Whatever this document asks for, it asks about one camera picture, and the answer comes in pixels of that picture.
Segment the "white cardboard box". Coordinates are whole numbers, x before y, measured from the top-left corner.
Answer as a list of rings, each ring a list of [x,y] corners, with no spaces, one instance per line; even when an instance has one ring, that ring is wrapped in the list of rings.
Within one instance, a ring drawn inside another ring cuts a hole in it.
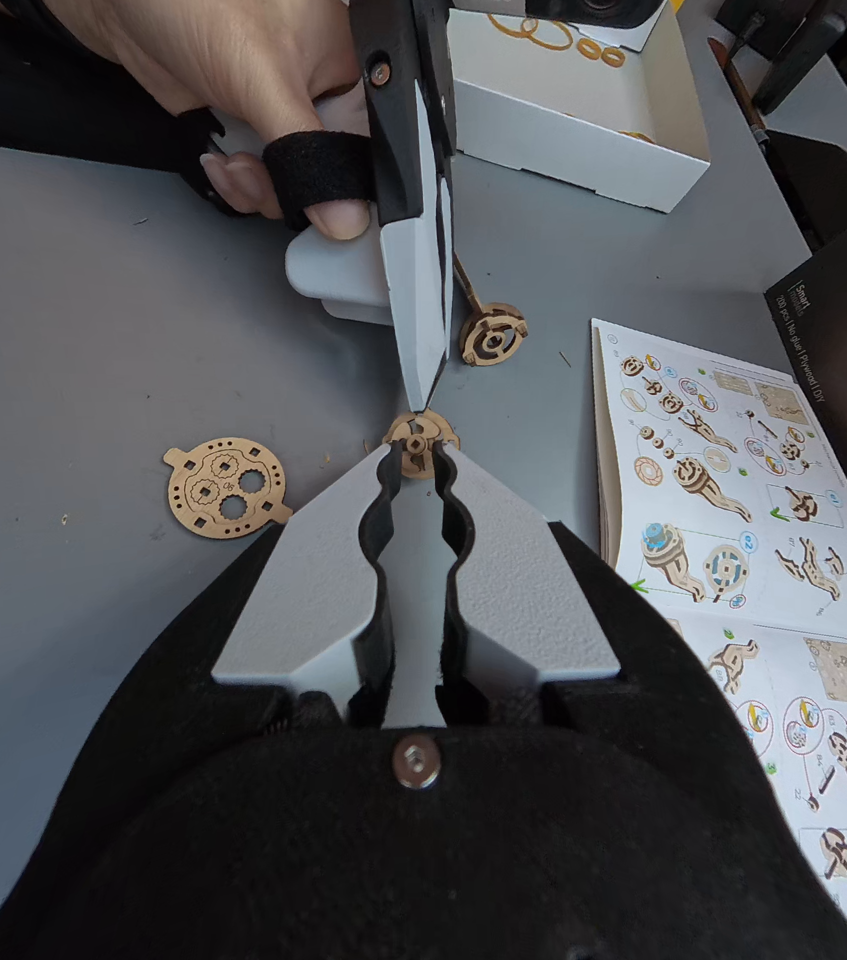
[[[634,30],[454,10],[459,152],[669,213],[710,166],[670,2]]]

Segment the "person's left forearm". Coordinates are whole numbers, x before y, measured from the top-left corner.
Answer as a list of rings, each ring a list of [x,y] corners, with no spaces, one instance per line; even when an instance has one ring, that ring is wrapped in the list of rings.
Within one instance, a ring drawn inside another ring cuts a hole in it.
[[[176,118],[122,67],[0,13],[0,147],[201,181],[204,121]]]

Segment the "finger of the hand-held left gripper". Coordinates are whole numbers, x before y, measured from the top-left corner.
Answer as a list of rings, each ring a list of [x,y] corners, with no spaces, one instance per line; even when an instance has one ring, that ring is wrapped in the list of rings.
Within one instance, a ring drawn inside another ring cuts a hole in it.
[[[450,355],[454,305],[453,199],[443,174],[431,175],[431,391]]]
[[[425,410],[449,354],[449,187],[425,189],[417,218],[380,231],[393,329],[409,408]]]

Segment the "black stand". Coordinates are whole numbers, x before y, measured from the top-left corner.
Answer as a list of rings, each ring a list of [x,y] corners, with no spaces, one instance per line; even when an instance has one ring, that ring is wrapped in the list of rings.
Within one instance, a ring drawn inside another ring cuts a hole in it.
[[[749,46],[770,62],[752,101],[771,114],[842,38],[847,1],[725,1],[716,21],[734,35],[729,59]]]

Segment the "black metal plate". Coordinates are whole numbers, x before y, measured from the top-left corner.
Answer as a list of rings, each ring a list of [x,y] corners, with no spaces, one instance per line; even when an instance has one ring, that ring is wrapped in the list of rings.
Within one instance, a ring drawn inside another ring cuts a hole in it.
[[[801,235],[815,253],[847,231],[847,151],[769,129],[764,157]]]

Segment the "perforated wooden disc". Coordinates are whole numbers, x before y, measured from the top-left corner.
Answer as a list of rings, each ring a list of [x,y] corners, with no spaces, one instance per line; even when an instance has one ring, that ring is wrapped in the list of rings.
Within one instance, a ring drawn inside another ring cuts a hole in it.
[[[191,450],[170,448],[169,508],[189,532],[225,541],[285,524],[286,476],[278,457],[248,438],[214,438]]]

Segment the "small round wooden wheel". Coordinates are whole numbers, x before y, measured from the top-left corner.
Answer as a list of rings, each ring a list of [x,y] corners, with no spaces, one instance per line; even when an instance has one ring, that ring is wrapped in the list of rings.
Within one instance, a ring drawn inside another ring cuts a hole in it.
[[[434,477],[432,450],[438,442],[461,449],[460,438],[454,428],[430,408],[418,414],[407,412],[399,415],[383,438],[384,444],[401,445],[401,473],[403,477],[411,479]]]

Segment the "illustrated instruction booklet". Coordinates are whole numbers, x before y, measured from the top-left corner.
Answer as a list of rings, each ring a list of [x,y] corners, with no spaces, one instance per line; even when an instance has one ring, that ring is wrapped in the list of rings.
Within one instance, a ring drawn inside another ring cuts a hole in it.
[[[722,690],[847,917],[847,477],[790,375],[591,332],[602,556]]]

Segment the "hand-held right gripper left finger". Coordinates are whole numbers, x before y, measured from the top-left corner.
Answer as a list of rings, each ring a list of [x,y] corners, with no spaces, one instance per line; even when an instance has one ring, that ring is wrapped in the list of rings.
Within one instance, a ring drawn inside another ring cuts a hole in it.
[[[402,456],[382,444],[286,522],[213,666],[216,682],[321,691],[349,724],[382,726],[395,652],[380,557]]]

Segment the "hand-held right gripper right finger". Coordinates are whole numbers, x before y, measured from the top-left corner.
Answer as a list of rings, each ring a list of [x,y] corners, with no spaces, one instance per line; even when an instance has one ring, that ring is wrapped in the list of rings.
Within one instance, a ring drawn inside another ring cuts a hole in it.
[[[534,722],[548,683],[608,681],[621,664],[545,516],[450,443],[433,449],[445,588],[435,693],[448,726]]]

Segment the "person's left hand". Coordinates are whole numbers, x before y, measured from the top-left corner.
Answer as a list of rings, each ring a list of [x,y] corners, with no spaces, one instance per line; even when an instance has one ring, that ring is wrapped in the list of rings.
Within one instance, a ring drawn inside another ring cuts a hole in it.
[[[78,42],[125,68],[171,114],[203,107],[263,143],[320,130],[315,102],[361,69],[343,2],[49,1]]]

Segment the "brown pencil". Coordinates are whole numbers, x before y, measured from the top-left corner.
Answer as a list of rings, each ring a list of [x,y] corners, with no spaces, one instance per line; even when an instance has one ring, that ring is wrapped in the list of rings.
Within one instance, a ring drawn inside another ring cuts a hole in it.
[[[743,114],[753,139],[763,154],[766,154],[769,144],[769,136],[766,129],[766,123],[760,112],[754,106],[752,98],[742,80],[742,77],[734,65],[727,58],[723,68],[723,76],[726,79],[733,98]]]

